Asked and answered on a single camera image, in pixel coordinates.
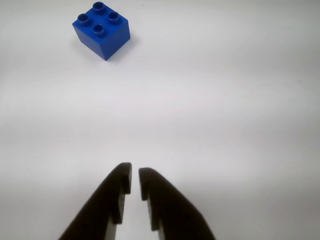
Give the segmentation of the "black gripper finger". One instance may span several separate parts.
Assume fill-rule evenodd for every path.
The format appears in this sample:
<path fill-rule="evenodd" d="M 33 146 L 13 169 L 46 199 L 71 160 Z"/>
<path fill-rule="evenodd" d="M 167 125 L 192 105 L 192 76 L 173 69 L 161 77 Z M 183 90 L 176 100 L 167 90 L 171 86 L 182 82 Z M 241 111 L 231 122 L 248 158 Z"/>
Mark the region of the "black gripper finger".
<path fill-rule="evenodd" d="M 131 193 L 132 164 L 117 165 L 87 200 L 61 240 L 114 240 L 123 222 L 125 195 Z"/>
<path fill-rule="evenodd" d="M 203 215 L 165 177 L 149 167 L 140 168 L 138 174 L 151 230 L 160 240 L 215 239 Z"/>

